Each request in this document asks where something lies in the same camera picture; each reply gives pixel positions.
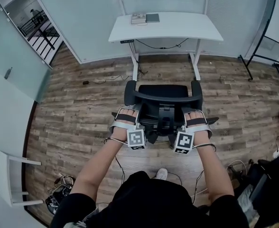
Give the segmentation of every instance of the black office chair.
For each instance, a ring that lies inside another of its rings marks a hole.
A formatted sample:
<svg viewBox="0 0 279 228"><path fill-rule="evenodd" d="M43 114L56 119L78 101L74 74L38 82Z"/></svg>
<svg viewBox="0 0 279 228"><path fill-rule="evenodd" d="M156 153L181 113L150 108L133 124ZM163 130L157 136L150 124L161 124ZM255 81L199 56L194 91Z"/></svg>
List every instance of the black office chair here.
<svg viewBox="0 0 279 228"><path fill-rule="evenodd" d="M139 110L138 122L145 127L145 136L154 143L159 136L168 136L173 147L177 130L185 125L184 114L202 110L203 95L200 83L191 82L192 96L185 85L141 85L136 91L136 81L129 81L125 88L126 106ZM208 118L213 124L219 118Z"/></svg>

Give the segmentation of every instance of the desk leg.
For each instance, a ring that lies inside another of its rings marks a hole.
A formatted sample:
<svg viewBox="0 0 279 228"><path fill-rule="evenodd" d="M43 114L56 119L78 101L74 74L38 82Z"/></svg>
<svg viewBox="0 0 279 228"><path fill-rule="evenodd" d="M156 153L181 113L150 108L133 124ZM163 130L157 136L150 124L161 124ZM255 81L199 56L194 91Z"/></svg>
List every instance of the desk leg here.
<svg viewBox="0 0 279 228"><path fill-rule="evenodd" d="M131 59L133 62L133 76L132 76L132 80L137 81L138 80L138 69L139 69L139 65L136 61L139 61L139 54L135 53L135 47L133 43L130 43L131 48L129 47L129 51L130 51L130 55L131 55Z"/></svg>
<svg viewBox="0 0 279 228"><path fill-rule="evenodd" d="M198 39L195 54L189 53L191 62L192 62L192 66L193 66L193 70L195 72L195 79L198 81L201 80L200 73L197 68L197 63L200 58L201 51L202 51L202 43L201 43L201 39Z"/></svg>

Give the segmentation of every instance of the glass door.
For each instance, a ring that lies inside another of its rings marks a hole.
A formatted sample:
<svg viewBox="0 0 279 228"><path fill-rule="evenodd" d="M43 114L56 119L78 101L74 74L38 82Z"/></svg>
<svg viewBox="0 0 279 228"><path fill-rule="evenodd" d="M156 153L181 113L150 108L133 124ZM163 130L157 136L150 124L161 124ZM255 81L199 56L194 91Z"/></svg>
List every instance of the glass door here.
<svg viewBox="0 0 279 228"><path fill-rule="evenodd" d="M0 7L0 75L11 69L8 81L40 102L50 77L50 67L20 35Z"/></svg>

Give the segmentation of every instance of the shoe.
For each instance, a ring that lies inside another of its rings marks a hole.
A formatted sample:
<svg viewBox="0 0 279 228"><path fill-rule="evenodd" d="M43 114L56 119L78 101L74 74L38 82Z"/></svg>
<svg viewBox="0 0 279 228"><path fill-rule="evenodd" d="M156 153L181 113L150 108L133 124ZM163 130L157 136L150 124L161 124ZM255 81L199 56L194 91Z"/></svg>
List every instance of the shoe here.
<svg viewBox="0 0 279 228"><path fill-rule="evenodd" d="M166 180L168 176L168 171L166 168L161 168L157 172L155 179Z"/></svg>

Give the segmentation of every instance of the hand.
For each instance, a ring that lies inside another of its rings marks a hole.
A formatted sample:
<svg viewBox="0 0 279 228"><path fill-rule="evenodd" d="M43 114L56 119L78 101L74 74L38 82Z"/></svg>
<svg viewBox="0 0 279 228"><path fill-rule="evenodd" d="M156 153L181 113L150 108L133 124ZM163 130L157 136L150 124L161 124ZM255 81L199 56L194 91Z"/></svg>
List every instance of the hand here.
<svg viewBox="0 0 279 228"><path fill-rule="evenodd" d="M186 121L191 120L191 119L196 119L196 118L203 118L203 114L201 112L191 112L189 114L185 114ZM193 126L201 126L204 124L196 124L192 125ZM209 138L208 138L208 131L199 131L195 132L195 139L193 141L194 145L199 145L199 144L204 144L204 143L211 143Z"/></svg>
<svg viewBox="0 0 279 228"><path fill-rule="evenodd" d="M128 109L121 109L121 111L119 113L134 116L134 117L136 117L138 114L137 111L128 110ZM134 125L134 123L132 123L132 122L123 121L123 120L118 120L118 122ZM121 128L121 127L114 127L111 138L119 139L121 141L126 141L127 140L127 129Z"/></svg>

